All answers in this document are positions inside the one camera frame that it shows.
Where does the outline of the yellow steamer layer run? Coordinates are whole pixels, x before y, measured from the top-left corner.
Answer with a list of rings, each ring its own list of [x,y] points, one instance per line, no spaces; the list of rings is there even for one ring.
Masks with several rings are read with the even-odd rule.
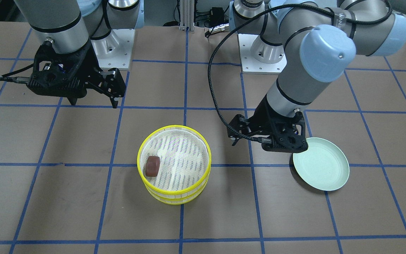
[[[160,157],[157,177],[145,176],[149,156]],[[145,185],[158,194],[190,192],[209,178],[211,151],[195,129],[182,125],[161,127],[142,142],[137,153],[137,169]]]
[[[147,191],[155,198],[157,201],[160,201],[164,204],[168,205],[181,205],[186,204],[195,198],[197,198],[204,188],[206,187],[208,181],[203,182],[200,186],[196,187],[195,189],[191,190],[190,192],[186,192],[183,194],[176,194],[176,195],[165,195],[165,194],[158,194],[153,191],[150,187],[145,185]]]

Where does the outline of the brown bun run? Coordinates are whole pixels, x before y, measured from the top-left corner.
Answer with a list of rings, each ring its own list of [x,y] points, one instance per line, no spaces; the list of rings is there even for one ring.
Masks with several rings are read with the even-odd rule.
[[[160,157],[159,156],[149,156],[145,164],[145,176],[146,177],[157,177],[160,169]]]

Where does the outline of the light green plate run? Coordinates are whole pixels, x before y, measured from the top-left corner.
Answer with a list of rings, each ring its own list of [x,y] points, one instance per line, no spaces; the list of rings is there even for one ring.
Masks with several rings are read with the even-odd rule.
[[[334,143],[320,137],[306,139],[308,149],[292,155],[294,168],[309,186],[322,191],[336,191],[350,176],[350,165],[344,152]]]

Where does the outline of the black power adapter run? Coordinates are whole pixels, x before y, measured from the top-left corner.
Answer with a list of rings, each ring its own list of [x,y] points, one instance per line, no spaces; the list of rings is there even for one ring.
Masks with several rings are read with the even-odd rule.
[[[209,11],[208,22],[210,26],[214,27],[224,22],[224,8],[211,7]]]

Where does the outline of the metal base plate image-left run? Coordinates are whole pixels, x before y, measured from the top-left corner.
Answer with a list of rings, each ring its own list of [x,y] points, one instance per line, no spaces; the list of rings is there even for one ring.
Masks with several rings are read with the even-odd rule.
[[[132,60],[135,34],[135,29],[116,29],[111,30],[103,39],[91,40],[99,67],[128,71]]]

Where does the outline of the metal base plate image-right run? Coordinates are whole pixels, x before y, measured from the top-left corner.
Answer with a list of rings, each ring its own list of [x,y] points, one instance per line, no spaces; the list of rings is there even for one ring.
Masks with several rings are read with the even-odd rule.
[[[239,34],[238,43],[245,74],[280,74],[287,65],[282,45],[269,45],[253,34]]]

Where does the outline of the aluminium frame post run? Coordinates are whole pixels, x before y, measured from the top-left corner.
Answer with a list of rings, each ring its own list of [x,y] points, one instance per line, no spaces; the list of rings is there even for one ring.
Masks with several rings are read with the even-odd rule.
[[[194,33],[195,0],[179,0],[179,29]]]

